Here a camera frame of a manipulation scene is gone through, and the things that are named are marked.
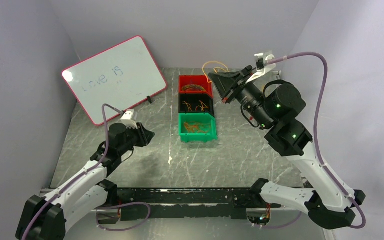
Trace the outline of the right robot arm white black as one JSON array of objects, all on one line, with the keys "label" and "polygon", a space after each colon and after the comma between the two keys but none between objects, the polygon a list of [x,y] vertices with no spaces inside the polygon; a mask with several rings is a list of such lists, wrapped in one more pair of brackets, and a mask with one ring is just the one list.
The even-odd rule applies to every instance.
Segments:
[{"label": "right robot arm white black", "polygon": [[250,188],[250,202],[255,207],[278,204],[300,211],[318,226],[335,230],[351,227],[366,195],[345,184],[331,167],[317,155],[311,133],[297,120],[306,107],[299,90],[290,82],[274,80],[275,90],[266,94],[251,81],[253,69],[248,66],[236,72],[211,72],[208,78],[222,101],[240,103],[266,131],[265,139],[280,156],[290,161],[309,181],[311,188],[292,188],[264,178]]}]

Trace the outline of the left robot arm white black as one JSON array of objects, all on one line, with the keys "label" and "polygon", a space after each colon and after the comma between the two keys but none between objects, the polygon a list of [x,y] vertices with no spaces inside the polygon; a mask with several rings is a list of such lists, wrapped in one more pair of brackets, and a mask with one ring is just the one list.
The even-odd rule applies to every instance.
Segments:
[{"label": "left robot arm white black", "polygon": [[76,175],[46,195],[26,201],[16,239],[62,240],[92,210],[114,207],[118,187],[107,178],[122,164],[124,154],[148,146],[155,135],[140,122],[106,127],[105,141]]}]

